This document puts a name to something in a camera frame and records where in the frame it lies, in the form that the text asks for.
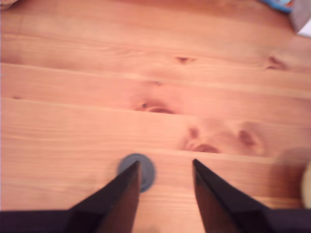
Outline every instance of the blue object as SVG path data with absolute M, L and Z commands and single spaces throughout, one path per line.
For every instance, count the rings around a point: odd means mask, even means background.
M 289 3 L 290 1 L 288 0 L 260 0 L 266 4 L 268 4 L 270 7 L 283 11 L 285 13 L 290 13 L 292 11 L 292 8 L 287 6 L 286 4 Z

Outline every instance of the rubber stopper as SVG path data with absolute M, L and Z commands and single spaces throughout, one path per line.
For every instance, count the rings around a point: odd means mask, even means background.
M 152 161 L 146 155 L 135 153 L 126 156 L 119 164 L 118 174 L 122 173 L 136 161 L 140 161 L 141 167 L 140 192 L 143 193 L 152 186 L 156 176 L 155 167 Z

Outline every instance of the wooden floor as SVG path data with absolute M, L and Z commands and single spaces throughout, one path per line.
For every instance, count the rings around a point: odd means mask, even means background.
M 256 0 L 21 0 L 1 13 L 1 207 L 69 208 L 148 155 L 134 233 L 202 233 L 191 161 L 301 207 L 311 39 Z

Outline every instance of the white object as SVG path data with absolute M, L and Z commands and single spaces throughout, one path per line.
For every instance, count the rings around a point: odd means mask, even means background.
M 311 0 L 295 0 L 291 21 L 298 35 L 311 37 Z

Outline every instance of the wood grain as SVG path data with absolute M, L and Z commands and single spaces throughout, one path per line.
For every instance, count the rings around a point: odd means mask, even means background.
M 256 0 L 27 0 L 1 13 L 1 207 L 69 208 L 120 160 L 156 181 L 135 233 L 204 232 L 194 158 L 300 208 L 311 42 Z

